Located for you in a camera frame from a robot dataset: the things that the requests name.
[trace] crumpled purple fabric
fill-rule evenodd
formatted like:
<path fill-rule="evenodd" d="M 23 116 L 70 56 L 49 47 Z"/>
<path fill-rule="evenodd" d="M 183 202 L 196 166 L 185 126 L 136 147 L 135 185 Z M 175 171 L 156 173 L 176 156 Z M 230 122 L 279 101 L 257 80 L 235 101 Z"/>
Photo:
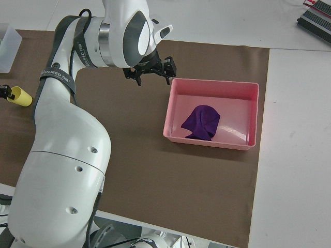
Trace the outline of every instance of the crumpled purple fabric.
<path fill-rule="evenodd" d="M 192 132 L 185 138 L 211 141 L 215 136 L 219 120 L 220 115 L 214 108 L 207 105 L 197 106 L 182 124 L 182 128 Z"/>

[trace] pink plastic tray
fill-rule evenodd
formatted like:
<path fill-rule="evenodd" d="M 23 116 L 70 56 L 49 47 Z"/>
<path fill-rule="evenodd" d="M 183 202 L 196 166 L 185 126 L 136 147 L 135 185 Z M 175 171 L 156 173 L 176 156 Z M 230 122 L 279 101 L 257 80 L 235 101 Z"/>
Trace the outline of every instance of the pink plastic tray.
<path fill-rule="evenodd" d="M 257 83 L 174 79 L 163 135 L 172 142 L 248 150 L 255 146 L 259 85 Z M 185 138 L 181 128 L 199 105 L 213 107 L 221 116 L 212 141 Z"/>

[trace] yellow cup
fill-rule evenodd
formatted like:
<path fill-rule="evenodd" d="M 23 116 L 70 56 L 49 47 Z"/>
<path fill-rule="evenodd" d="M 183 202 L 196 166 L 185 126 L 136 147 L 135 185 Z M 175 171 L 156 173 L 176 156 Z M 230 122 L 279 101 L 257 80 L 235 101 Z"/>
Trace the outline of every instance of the yellow cup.
<path fill-rule="evenodd" d="M 7 100 L 9 102 L 13 102 L 23 107 L 27 107 L 32 103 L 32 97 L 28 93 L 26 93 L 23 89 L 21 89 L 19 86 L 15 86 L 11 88 L 11 93 L 15 95 L 15 98 L 10 99 L 7 97 Z"/>

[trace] white table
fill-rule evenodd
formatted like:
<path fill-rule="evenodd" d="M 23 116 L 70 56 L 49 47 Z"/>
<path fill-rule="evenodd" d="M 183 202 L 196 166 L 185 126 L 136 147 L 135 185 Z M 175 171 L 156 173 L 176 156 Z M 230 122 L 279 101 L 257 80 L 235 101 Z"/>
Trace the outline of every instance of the white table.
<path fill-rule="evenodd" d="M 331 46 L 296 26 L 306 9 L 302 1 L 148 3 L 151 13 L 173 23 L 170 40 L 274 48 L 249 247 L 329 247 Z M 85 7 L 103 16 L 101 0 L 2 0 L 0 22 L 16 29 L 54 30 L 62 17 Z M 0 184 L 1 193 L 11 190 Z"/>

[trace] metal ring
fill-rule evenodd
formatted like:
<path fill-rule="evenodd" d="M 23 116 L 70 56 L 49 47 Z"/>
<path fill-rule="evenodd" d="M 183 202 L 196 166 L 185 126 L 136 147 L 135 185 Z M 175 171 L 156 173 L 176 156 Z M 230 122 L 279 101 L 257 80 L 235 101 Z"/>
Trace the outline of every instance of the metal ring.
<path fill-rule="evenodd" d="M 107 66 L 114 67 L 115 64 L 109 49 L 109 30 L 109 24 L 102 22 L 99 30 L 99 48 L 104 63 Z"/>

